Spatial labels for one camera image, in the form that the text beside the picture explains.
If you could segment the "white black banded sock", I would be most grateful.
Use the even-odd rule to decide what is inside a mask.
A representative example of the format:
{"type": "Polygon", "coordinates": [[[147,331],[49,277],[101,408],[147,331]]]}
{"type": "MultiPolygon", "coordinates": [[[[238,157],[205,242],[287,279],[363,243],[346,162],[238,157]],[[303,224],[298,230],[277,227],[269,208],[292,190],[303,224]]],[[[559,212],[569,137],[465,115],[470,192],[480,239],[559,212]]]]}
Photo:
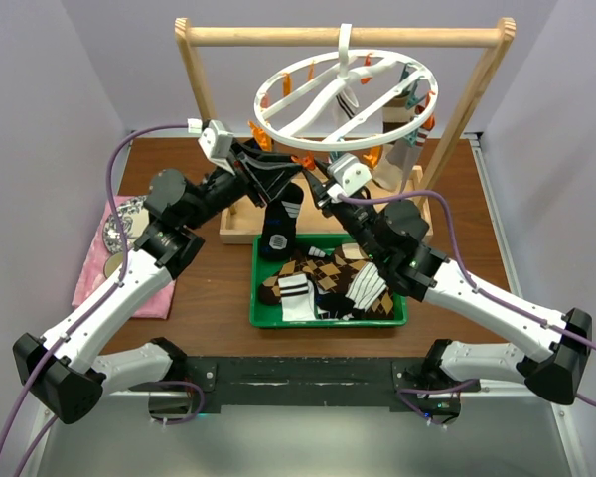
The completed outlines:
{"type": "Polygon", "coordinates": [[[347,87],[335,96],[332,106],[334,124],[340,128],[357,115],[359,101],[354,92],[347,87]]]}

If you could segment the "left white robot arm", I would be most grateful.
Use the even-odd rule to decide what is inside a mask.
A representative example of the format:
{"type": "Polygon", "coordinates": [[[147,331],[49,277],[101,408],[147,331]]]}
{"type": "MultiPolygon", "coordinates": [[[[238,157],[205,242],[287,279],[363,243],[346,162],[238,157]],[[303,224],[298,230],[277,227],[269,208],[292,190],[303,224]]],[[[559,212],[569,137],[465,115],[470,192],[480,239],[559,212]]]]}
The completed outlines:
{"type": "Polygon", "coordinates": [[[100,354],[120,327],[194,260],[204,239],[195,231],[243,197],[264,207],[301,171],[290,155],[251,149],[237,140],[212,158],[215,170],[195,184],[176,169],[151,180],[144,208],[149,223],[124,264],[82,305],[43,336],[13,345],[25,393],[64,424],[90,413],[106,394],[155,382],[174,390],[185,380],[185,355],[155,339],[103,363],[100,354]]]}

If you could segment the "black blue sports sock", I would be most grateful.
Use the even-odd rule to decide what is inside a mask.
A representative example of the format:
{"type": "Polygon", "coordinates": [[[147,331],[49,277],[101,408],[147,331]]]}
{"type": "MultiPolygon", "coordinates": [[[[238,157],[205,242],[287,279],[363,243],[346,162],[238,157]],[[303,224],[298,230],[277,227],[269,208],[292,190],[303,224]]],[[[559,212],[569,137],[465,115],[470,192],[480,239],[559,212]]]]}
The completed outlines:
{"type": "Polygon", "coordinates": [[[283,261],[292,255],[303,200],[302,188],[291,182],[277,199],[267,205],[258,246],[261,258],[283,261]]]}

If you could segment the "white round clip hanger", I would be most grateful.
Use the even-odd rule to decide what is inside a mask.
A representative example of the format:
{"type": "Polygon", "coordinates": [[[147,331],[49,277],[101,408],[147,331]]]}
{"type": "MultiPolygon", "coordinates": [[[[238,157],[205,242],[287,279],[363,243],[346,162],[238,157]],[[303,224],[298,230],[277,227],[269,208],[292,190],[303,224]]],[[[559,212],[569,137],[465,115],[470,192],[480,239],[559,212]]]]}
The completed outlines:
{"type": "Polygon", "coordinates": [[[351,47],[352,26],[342,24],[338,34],[338,49],[309,57],[277,72],[264,82],[254,97],[253,112],[256,122],[270,139],[303,150],[320,152],[342,152],[370,149],[383,144],[408,138],[416,133],[433,115],[438,100],[438,82],[433,72],[420,61],[407,55],[372,49],[351,47]],[[299,70],[311,69],[321,63],[331,65],[323,72],[309,78],[296,88],[287,88],[275,102],[267,100],[269,90],[284,82],[299,70]],[[369,105],[360,107],[353,92],[353,85],[362,80],[372,80],[391,70],[402,69],[400,80],[369,105]],[[304,111],[284,126],[274,126],[274,115],[308,95],[318,93],[304,111]],[[419,104],[424,109],[413,114],[405,124],[381,134],[349,140],[347,136],[380,112],[391,100],[408,92],[411,107],[419,104]],[[306,139],[304,131],[333,105],[339,111],[337,127],[321,141],[306,139]]]}

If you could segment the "beige tan sock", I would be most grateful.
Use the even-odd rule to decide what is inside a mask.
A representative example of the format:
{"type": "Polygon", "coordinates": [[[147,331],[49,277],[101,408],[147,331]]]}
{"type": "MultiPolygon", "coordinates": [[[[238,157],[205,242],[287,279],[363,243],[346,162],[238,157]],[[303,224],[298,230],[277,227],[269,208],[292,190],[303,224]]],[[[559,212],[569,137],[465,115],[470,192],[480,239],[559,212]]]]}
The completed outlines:
{"type": "Polygon", "coordinates": [[[415,107],[408,107],[407,103],[407,96],[398,96],[391,99],[381,109],[383,133],[398,129],[412,120],[415,115],[415,107]]]}

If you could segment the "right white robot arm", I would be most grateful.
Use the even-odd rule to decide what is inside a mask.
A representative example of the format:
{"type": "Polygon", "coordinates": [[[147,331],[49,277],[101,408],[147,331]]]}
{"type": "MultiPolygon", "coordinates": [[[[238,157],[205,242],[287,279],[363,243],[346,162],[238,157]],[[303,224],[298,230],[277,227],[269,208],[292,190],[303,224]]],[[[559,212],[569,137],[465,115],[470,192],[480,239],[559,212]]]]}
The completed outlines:
{"type": "Polygon", "coordinates": [[[458,313],[505,340],[437,341],[422,367],[425,384],[443,391],[454,382],[496,380],[524,384],[561,405],[579,399],[591,353],[588,313],[530,303],[468,272],[459,253],[447,255],[426,244],[428,225],[411,194],[383,198],[377,210],[378,201],[362,195],[370,170],[355,156],[319,168],[325,182],[304,173],[315,206],[339,222],[391,291],[458,313]]]}

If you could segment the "green plastic bin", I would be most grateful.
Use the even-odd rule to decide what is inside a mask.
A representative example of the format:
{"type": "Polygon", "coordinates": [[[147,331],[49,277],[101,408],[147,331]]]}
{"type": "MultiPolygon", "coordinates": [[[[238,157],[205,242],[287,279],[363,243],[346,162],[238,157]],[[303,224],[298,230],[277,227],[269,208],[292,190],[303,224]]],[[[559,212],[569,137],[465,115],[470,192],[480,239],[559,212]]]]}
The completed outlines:
{"type": "Polygon", "coordinates": [[[307,322],[285,322],[282,320],[281,303],[279,305],[264,305],[257,300],[256,292],[258,286],[268,277],[275,274],[280,268],[291,260],[304,262],[303,254],[298,250],[300,245],[311,245],[323,251],[333,251],[336,247],[351,247],[352,239],[344,234],[332,235],[299,235],[295,242],[292,255],[283,261],[268,261],[258,255],[260,237],[256,237],[253,243],[252,253],[252,275],[251,275],[251,300],[250,300],[250,323],[258,328],[308,328],[308,327],[388,327],[401,326],[407,323],[408,314],[406,301],[403,297],[392,293],[394,301],[395,317],[393,320],[383,321],[342,321],[342,320],[320,320],[307,322]]]}

